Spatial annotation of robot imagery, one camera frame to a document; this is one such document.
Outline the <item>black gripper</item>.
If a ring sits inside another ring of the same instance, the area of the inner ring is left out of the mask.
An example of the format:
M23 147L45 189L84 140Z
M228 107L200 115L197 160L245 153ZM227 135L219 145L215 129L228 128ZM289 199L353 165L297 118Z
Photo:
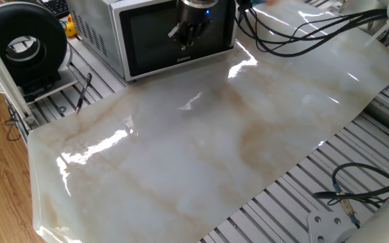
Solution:
M178 23L168 32L167 36L180 45L181 50L192 46L212 22L209 8L195 8L185 4L177 6ZM187 26L187 36L182 26Z

